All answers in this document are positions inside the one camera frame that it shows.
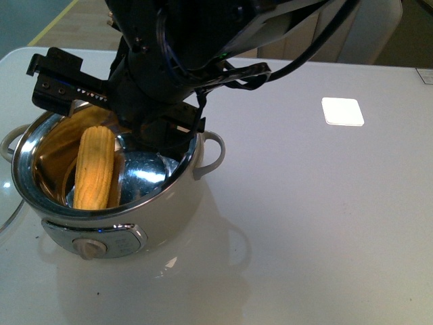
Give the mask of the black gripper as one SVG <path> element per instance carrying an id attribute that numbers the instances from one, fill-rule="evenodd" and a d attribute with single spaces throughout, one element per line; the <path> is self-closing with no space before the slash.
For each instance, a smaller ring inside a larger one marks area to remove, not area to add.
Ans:
<path id="1" fill-rule="evenodd" d="M 175 87 L 150 64 L 142 69 L 132 54 L 115 59 L 110 76 L 101 80 L 82 72 L 82 58 L 57 47 L 46 55 L 34 54 L 26 73 L 36 75 L 32 94 L 35 106 L 70 117 L 78 102 L 87 102 L 113 112 L 121 127 L 151 148 L 165 150 L 189 143 L 204 132 L 202 106 L 185 103 L 190 89 Z"/>

